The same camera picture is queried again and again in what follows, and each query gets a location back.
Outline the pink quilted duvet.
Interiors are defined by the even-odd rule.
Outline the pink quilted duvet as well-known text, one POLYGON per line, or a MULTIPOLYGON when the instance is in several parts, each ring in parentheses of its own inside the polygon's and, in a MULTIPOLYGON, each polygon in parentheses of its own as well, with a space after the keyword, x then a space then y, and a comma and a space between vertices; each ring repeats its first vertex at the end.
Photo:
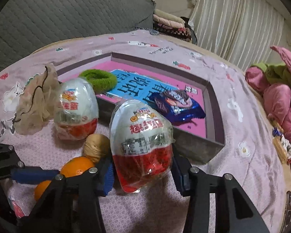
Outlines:
MULTIPOLYGON (((271 46, 271 49, 279 54, 291 73, 291 52, 279 46, 271 46)), ((257 67, 246 70, 245 80, 262 96, 268 120, 275 119, 283 128, 285 138, 291 142, 291 87, 282 83, 269 84, 262 70, 257 67)))

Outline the brown walnut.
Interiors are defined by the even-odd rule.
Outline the brown walnut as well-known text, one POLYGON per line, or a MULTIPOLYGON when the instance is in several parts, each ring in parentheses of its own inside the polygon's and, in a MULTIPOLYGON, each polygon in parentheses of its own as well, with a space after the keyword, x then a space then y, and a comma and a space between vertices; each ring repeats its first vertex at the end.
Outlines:
POLYGON ((102 134, 91 134, 86 138, 83 155, 95 165, 110 152, 110 140, 102 134))

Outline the grey quilted headboard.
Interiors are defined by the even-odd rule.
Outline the grey quilted headboard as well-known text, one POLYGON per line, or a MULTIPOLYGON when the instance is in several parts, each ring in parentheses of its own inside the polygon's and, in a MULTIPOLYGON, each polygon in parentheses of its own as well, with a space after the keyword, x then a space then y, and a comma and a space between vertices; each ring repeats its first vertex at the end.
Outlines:
POLYGON ((152 28, 152 0, 8 0, 0 11, 0 72, 51 43, 152 28))

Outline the blue white surprise egg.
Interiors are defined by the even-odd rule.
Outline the blue white surprise egg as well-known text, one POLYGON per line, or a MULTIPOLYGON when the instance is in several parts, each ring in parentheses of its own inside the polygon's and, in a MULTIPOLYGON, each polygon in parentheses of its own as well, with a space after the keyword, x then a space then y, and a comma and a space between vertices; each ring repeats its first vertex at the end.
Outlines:
POLYGON ((98 102, 85 79, 73 78, 59 85, 53 121, 60 140, 86 139, 95 132, 98 119, 98 102))

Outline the small blue snack wrapper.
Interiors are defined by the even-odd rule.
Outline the small blue snack wrapper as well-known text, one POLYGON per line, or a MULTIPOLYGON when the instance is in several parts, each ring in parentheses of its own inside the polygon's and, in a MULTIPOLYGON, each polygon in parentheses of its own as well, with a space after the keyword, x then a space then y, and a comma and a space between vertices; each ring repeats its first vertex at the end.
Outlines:
POLYGON ((274 127, 272 130, 272 135, 273 137, 277 137, 277 136, 281 137, 283 135, 283 129, 274 127))

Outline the stack of folded blankets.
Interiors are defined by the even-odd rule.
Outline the stack of folded blankets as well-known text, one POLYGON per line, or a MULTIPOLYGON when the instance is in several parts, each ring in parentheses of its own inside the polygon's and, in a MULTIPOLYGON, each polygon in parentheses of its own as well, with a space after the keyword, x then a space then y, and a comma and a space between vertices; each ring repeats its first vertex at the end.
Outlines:
POLYGON ((193 42, 193 33, 187 21, 159 9, 153 12, 153 29, 162 35, 193 42))

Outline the white floral scrunchie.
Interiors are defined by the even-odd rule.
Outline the white floral scrunchie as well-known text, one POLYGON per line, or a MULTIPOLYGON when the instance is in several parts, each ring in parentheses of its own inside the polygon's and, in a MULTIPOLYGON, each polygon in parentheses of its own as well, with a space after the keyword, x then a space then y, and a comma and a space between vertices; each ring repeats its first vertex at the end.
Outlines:
POLYGON ((285 138, 284 135, 281 136, 281 145, 284 148, 284 151, 287 153, 287 159, 291 160, 291 142, 285 138))

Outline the green blanket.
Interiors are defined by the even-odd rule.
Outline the green blanket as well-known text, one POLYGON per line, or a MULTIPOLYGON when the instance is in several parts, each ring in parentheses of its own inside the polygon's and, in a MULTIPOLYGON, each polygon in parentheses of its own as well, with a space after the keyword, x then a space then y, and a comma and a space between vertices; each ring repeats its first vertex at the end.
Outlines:
POLYGON ((252 67, 257 67, 262 70, 269 84, 282 83, 291 87, 291 73, 285 63, 257 63, 252 64, 250 68, 252 67))

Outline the orange tangerine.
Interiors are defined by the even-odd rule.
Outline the orange tangerine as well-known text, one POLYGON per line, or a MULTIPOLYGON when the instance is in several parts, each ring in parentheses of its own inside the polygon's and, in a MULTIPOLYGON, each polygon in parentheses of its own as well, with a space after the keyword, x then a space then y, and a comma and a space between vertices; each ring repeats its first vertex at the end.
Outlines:
POLYGON ((45 180, 45 181, 39 183, 35 187, 35 192, 34 192, 35 201, 38 201, 40 199, 40 197, 42 196, 42 194, 47 189, 47 187, 49 186, 50 183, 51 183, 51 180, 45 180))
POLYGON ((91 167, 94 167, 94 163, 89 158, 84 156, 75 157, 62 167, 60 174, 66 178, 79 176, 91 167))

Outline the blue Oreo cookie packet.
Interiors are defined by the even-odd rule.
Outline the blue Oreo cookie packet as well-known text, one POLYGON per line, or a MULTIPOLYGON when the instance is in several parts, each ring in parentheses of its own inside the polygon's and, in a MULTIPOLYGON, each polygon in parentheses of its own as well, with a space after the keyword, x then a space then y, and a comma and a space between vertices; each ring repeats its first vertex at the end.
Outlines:
POLYGON ((201 105, 184 90, 166 90, 152 93, 149 99, 158 111, 171 123, 187 123, 192 119, 204 119, 206 114, 201 105))

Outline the wrapped biscuit packet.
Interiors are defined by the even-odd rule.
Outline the wrapped biscuit packet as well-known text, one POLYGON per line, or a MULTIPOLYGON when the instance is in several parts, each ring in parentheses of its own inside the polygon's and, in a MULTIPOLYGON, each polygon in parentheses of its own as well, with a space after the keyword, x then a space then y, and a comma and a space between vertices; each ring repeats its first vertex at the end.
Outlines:
MULTIPOLYGON (((277 128, 283 129, 275 119, 271 119, 270 123, 273 126, 273 128, 277 127, 277 128)), ((281 137, 279 137, 279 136, 273 137, 273 145, 276 148, 276 152, 278 154, 280 162, 281 163, 287 163, 287 161, 288 161, 287 153, 284 151, 284 148, 281 145, 281 137)))

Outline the white striped curtain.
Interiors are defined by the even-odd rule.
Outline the white striped curtain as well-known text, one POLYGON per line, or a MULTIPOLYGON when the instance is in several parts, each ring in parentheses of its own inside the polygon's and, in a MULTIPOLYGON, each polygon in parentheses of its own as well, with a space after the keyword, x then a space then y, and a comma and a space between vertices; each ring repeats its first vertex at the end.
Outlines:
POLYGON ((192 0, 197 45, 241 70, 265 62, 278 45, 284 17, 266 0, 192 0))

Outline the shallow grey cardboard box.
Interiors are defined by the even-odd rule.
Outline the shallow grey cardboard box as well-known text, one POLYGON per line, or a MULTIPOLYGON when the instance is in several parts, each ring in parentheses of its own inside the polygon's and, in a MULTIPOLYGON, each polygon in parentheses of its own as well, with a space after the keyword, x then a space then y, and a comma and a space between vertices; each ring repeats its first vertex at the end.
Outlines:
POLYGON ((120 53, 85 59, 57 71, 60 82, 85 70, 103 70, 117 78, 114 89, 97 95, 100 118, 110 121, 117 103, 136 99, 158 111, 173 125, 176 148, 201 163, 225 146, 219 103, 211 83, 165 64, 120 53))

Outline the beige mesh drawstring bag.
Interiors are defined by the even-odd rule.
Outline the beige mesh drawstring bag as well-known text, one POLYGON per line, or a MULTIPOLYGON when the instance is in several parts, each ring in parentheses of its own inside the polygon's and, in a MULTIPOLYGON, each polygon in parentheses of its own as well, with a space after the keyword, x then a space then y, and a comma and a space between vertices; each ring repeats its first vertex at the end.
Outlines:
POLYGON ((26 84, 19 99, 13 125, 20 135, 40 131, 54 117, 56 90, 59 87, 55 67, 48 64, 42 74, 26 84))

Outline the red white surprise egg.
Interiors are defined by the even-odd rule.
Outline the red white surprise egg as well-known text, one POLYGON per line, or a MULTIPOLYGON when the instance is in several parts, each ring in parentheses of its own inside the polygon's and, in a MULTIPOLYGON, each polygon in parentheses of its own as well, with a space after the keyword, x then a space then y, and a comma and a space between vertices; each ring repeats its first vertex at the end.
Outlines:
POLYGON ((164 177, 172 165, 172 124, 149 105, 118 102, 110 121, 110 147, 121 188, 134 193, 164 177))

